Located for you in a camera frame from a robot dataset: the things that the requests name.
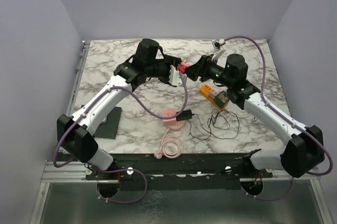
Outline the coral pink square charger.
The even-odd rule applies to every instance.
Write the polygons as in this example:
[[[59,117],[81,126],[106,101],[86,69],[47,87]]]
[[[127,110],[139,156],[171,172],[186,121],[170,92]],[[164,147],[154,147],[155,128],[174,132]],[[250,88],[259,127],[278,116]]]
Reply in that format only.
[[[178,66],[177,70],[181,73],[185,73],[186,68],[189,67],[189,64],[187,64],[185,61],[182,61]]]

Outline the orange power strip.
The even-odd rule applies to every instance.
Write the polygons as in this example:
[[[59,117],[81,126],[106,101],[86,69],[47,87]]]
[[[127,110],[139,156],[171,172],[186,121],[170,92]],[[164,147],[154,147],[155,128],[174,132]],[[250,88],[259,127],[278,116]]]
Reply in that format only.
[[[200,94],[220,111],[223,111],[230,101],[225,91],[218,92],[216,89],[210,87],[208,84],[202,85],[202,87],[200,88]]]

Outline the dusty pink small charger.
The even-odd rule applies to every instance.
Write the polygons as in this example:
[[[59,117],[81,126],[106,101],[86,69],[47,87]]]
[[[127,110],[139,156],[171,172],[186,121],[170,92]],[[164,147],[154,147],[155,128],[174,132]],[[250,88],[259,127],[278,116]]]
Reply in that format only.
[[[210,91],[209,91],[209,97],[212,99],[212,100],[214,100],[215,99],[215,97],[218,95],[218,92],[215,90],[215,89],[211,89]]]

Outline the green cube socket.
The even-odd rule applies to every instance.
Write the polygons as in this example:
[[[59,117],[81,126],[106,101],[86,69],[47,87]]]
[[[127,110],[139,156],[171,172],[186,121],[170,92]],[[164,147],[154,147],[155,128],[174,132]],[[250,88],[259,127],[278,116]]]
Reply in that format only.
[[[228,104],[228,102],[229,102],[229,98],[225,91],[219,92],[214,98],[214,103],[219,108],[224,108]]]

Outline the black power adapter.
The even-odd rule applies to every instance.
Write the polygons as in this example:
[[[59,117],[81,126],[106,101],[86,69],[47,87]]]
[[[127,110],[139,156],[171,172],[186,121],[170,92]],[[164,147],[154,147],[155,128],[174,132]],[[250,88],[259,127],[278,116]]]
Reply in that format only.
[[[182,113],[180,113],[177,117],[177,121],[185,121],[191,119],[193,116],[192,110],[184,110]]]

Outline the pink cube socket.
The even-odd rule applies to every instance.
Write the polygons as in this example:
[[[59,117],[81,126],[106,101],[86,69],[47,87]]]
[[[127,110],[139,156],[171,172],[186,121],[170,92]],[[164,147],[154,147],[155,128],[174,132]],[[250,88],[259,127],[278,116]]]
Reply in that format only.
[[[163,120],[164,126],[172,126],[176,124],[176,118],[169,119],[169,117],[176,115],[175,109],[162,110],[161,115],[162,117],[164,117],[164,120]]]

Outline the pink round power hub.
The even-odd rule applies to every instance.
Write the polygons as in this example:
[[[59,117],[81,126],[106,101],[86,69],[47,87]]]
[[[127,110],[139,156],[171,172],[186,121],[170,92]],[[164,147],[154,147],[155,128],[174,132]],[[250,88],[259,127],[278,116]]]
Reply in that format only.
[[[171,131],[179,131],[185,126],[185,121],[164,121],[164,126]]]

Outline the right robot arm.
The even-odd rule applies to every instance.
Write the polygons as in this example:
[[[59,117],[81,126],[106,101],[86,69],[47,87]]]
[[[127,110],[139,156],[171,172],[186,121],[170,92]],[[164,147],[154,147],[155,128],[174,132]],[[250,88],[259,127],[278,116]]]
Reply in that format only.
[[[324,161],[322,131],[296,121],[266,99],[255,85],[247,80],[248,65],[242,55],[231,54],[225,67],[217,65],[210,56],[203,55],[185,69],[192,81],[213,80],[227,88],[230,101],[255,116],[281,139],[284,149],[255,150],[242,163],[247,177],[254,177],[263,169],[284,170],[299,178]]]

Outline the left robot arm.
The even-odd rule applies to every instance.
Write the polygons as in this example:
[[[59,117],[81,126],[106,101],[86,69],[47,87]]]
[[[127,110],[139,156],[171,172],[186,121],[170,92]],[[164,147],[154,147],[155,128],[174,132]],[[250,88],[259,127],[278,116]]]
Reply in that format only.
[[[147,79],[157,78],[170,86],[186,86],[186,77],[178,70],[182,60],[175,56],[157,54],[163,49],[155,40],[142,39],[134,55],[119,64],[113,76],[104,87],[81,109],[70,116],[61,115],[57,120],[57,146],[53,164],[57,168],[60,148],[70,153],[74,160],[88,163],[98,168],[98,173],[105,179],[116,174],[113,157],[98,146],[93,135],[103,119],[135,89]]]

